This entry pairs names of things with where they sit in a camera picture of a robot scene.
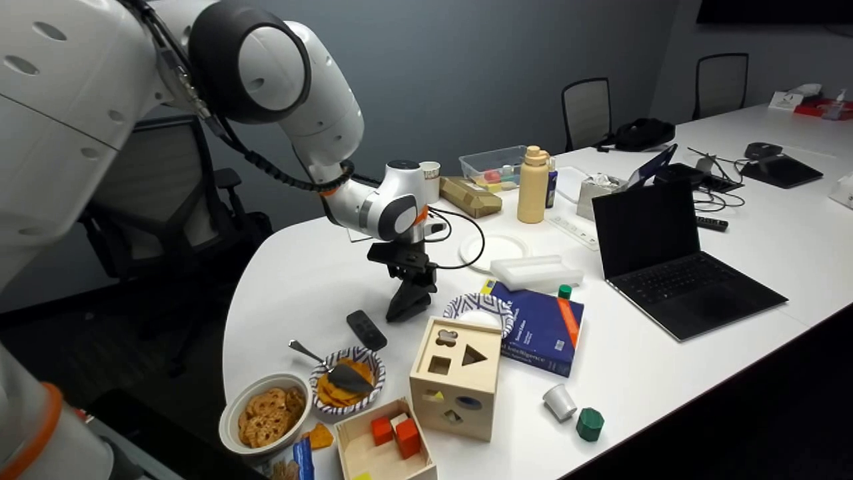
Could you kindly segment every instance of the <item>bowl of food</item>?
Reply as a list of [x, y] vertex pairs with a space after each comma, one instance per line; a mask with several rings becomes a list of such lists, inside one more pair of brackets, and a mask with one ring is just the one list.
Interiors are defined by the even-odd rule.
[[219, 415], [219, 439], [236, 455], [292, 445], [308, 417], [311, 384], [292, 373], [264, 376]]
[[354, 348], [342, 348], [324, 356], [324, 364], [346, 364], [351, 373], [363, 376], [370, 388], [368, 391], [350, 391], [346, 387], [335, 384], [327, 367], [319, 367], [311, 377], [315, 388], [315, 408], [327, 412], [327, 415], [351, 415], [366, 409], [368, 405], [375, 401], [383, 381], [387, 381], [387, 367], [383, 361], [363, 345]]

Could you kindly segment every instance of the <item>curved white table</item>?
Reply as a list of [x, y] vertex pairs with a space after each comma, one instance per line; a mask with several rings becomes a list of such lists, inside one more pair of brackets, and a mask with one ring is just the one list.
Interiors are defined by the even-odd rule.
[[[583, 443], [574, 424], [558, 424], [542, 405], [542, 393], [562, 376], [502, 360], [490, 443], [427, 428], [439, 476], [559, 476], [849, 304], [853, 211], [831, 203], [827, 191], [831, 177], [853, 171], [853, 123], [742, 108], [678, 131], [679, 144], [723, 157], [739, 157], [757, 139], [788, 147], [788, 153], [823, 171], [823, 177], [791, 191], [749, 180], [739, 188], [749, 205], [723, 213], [730, 229], [724, 233], [702, 232], [702, 245], [775, 287], [788, 304], [686, 343], [671, 341], [599, 279], [594, 227], [575, 219], [571, 203], [559, 199], [544, 224], [528, 227], [515, 221], [515, 199], [506, 197], [502, 215], [479, 221], [490, 236], [519, 236], [530, 253], [562, 253], [587, 271], [574, 296], [587, 304], [582, 345], [566, 384], [579, 405], [603, 409], [608, 424], [596, 443]], [[626, 175], [643, 157], [648, 153], [582, 148], [559, 153], [558, 165]], [[478, 240], [463, 221], [452, 227], [451, 241], [430, 245], [436, 264], [456, 264], [458, 245]], [[308, 376], [311, 364], [284, 345], [287, 337], [302, 337], [318, 352], [358, 343], [344, 321], [351, 308], [366, 308], [390, 337], [390, 345], [380, 348], [390, 384], [379, 401], [408, 393], [408, 369], [427, 316], [443, 313], [451, 297], [479, 291], [486, 276], [467, 268], [439, 271], [432, 308], [390, 324], [383, 308], [398, 279], [366, 259], [368, 245], [315, 219], [271, 233], [255, 251], [226, 319], [223, 387], [228, 400], [274, 369]]]

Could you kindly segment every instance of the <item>wall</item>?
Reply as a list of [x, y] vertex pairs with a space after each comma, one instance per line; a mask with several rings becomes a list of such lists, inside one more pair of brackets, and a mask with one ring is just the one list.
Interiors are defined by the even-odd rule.
[[[366, 112], [358, 171], [380, 175], [395, 157], [436, 157], [503, 144], [566, 144], [562, 84], [608, 73], [614, 119], [644, 115], [678, 0], [287, 0], [266, 3], [308, 24], [339, 59]], [[280, 128], [236, 128], [254, 148], [299, 173]], [[318, 215], [302, 195], [243, 165], [211, 139], [215, 165], [243, 175], [243, 199], [276, 227]], [[0, 308], [107, 283], [75, 232], [2, 296]]]
[[827, 25], [698, 25], [702, 0], [679, 0], [662, 67], [652, 115], [686, 119], [694, 112], [695, 59], [723, 49], [749, 52], [746, 103], [763, 103], [777, 88], [823, 81], [837, 95], [853, 88], [853, 35]]

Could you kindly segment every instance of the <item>chair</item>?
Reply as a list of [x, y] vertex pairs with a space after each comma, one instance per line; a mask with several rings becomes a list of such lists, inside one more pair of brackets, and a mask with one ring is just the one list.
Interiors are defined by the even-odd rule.
[[611, 80], [587, 77], [562, 88], [566, 152], [611, 139]]
[[246, 213], [235, 171], [215, 171], [196, 117], [138, 123], [79, 215], [107, 273], [138, 284], [184, 324], [171, 373], [203, 319], [222, 316], [246, 260], [268, 236]]
[[749, 81], [746, 52], [714, 52], [695, 60], [694, 119], [744, 108]]

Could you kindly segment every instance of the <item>book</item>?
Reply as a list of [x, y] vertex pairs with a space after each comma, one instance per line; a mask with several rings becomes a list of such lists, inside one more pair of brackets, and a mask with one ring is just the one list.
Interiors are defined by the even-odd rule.
[[[567, 376], [575, 345], [567, 336], [559, 297], [535, 291], [512, 291], [503, 283], [490, 283], [483, 293], [502, 297], [512, 308], [512, 331], [502, 341], [502, 355]], [[582, 331], [583, 304], [571, 301], [575, 328]]]

